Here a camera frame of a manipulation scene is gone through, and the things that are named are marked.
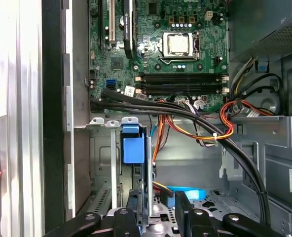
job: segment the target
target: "yellow wire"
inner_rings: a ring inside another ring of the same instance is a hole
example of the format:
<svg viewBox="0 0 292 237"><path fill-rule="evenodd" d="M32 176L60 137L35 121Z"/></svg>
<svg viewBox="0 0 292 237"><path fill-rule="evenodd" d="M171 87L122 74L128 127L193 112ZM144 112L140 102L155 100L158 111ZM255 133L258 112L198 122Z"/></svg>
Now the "yellow wire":
<svg viewBox="0 0 292 237"><path fill-rule="evenodd" d="M160 187L162 187L162 188L164 188L164 189L167 189L167 190L169 190L169 191L171 192L171 190L168 189L166 186L164 186L164 185L162 185L162 184L159 184L159 183L157 183L157 182L155 182L155 181L153 181L153 183L154 183L155 185L160 186Z"/></svg>
<svg viewBox="0 0 292 237"><path fill-rule="evenodd" d="M253 65L257 59L258 59L258 57L257 57L257 58L254 58L254 59L250 62L250 64L247 66L247 68L250 67L251 65ZM240 78L238 79L239 81L238 81L238 83L237 83L237 85L236 85L236 88L235 88L235 91L234 91L234 94L235 94L235 95L237 95L237 93L238 93L238 87L239 87L239 85L241 84L243 77L244 77L244 75L241 75Z"/></svg>
<svg viewBox="0 0 292 237"><path fill-rule="evenodd" d="M180 131L183 132L183 133L186 133L186 134L188 134L188 135L191 135L191 136L193 136L193 138L195 138L195 139L199 139L199 140L211 140L211 141L214 141L214 140L215 140L215 137L199 137L199 136L195 136L195 135L193 135L193 134L191 134L191 133L189 133L189 132L183 130L183 129L180 128L179 126L175 125L174 122L173 122L173 120L171 119L171 117L169 118L169 120L170 120L170 122L174 125L174 127L175 127L177 130L180 130ZM233 133L234 133L234 130L232 130L232 131L231 131L229 134L227 134L227 135L217 136L217 137L216 137L216 140L219 140L219 139L225 139L225 138L231 136Z"/></svg>

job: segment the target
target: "blue connector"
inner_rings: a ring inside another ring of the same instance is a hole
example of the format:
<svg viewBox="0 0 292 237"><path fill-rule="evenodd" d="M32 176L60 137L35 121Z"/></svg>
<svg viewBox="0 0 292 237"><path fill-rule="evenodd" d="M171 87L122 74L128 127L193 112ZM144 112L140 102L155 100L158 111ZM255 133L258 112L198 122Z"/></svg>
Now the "blue connector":
<svg viewBox="0 0 292 237"><path fill-rule="evenodd" d="M138 124L123 125L123 134L139 134ZM124 137L123 138L123 162L125 164L136 164L145 162L145 137Z"/></svg>
<svg viewBox="0 0 292 237"><path fill-rule="evenodd" d="M106 80L106 85L112 85L112 84L116 84L116 79L107 79Z"/></svg>

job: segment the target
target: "ventilation grill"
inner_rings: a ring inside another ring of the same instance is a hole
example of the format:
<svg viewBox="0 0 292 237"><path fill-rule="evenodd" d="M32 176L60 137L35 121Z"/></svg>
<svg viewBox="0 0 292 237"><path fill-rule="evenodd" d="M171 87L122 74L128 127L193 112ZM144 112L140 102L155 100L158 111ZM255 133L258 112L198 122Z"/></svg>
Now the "ventilation grill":
<svg viewBox="0 0 292 237"><path fill-rule="evenodd" d="M103 204L103 203L105 202L105 200L106 200L106 197L107 197L108 192L109 192L109 190L104 190L104 192L103 192L103 194L102 194L102 196L101 196L101 198L100 198L100 201L99 201L99 203L98 203L96 209L94 210L94 213L98 213L98 212L100 211L100 208L101 208L102 204Z"/></svg>
<svg viewBox="0 0 292 237"><path fill-rule="evenodd" d="M285 56L290 53L292 53L292 25L272 33L254 47L238 55L233 61L245 60L250 56Z"/></svg>

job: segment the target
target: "capacitor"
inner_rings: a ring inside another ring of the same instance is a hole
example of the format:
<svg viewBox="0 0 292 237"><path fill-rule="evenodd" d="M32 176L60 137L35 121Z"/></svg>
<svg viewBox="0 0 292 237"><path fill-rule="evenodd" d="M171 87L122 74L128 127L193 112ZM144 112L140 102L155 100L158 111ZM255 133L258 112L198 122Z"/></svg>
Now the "capacitor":
<svg viewBox="0 0 292 237"><path fill-rule="evenodd" d="M192 4L191 4L191 3L189 3L189 4L187 5L187 9L188 9L189 11L192 11L192 9L193 9L193 6L192 6Z"/></svg>

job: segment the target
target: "black ram slot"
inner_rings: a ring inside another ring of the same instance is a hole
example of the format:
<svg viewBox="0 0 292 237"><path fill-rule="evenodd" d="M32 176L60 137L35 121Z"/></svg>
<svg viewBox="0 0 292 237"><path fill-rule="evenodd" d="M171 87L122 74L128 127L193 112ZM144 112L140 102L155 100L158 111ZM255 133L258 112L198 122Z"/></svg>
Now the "black ram slot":
<svg viewBox="0 0 292 237"><path fill-rule="evenodd" d="M146 85L144 87L147 95L172 95L184 91L189 94L216 94L219 92L219 85Z"/></svg>
<svg viewBox="0 0 292 237"><path fill-rule="evenodd" d="M219 79L218 74L144 74L146 84L178 84L178 83L213 83Z"/></svg>

